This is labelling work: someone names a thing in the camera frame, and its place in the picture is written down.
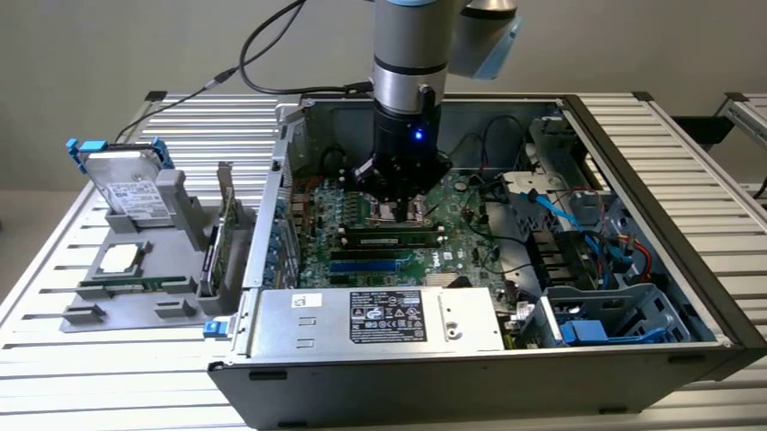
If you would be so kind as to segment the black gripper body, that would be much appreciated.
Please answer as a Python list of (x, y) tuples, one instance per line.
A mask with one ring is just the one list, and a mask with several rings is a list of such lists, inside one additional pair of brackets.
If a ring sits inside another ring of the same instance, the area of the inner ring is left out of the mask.
[(435, 187), (452, 168), (438, 148), (442, 106), (430, 86), (419, 89), (422, 112), (400, 114), (373, 103), (371, 158), (355, 169), (359, 189), (384, 203), (406, 203)]

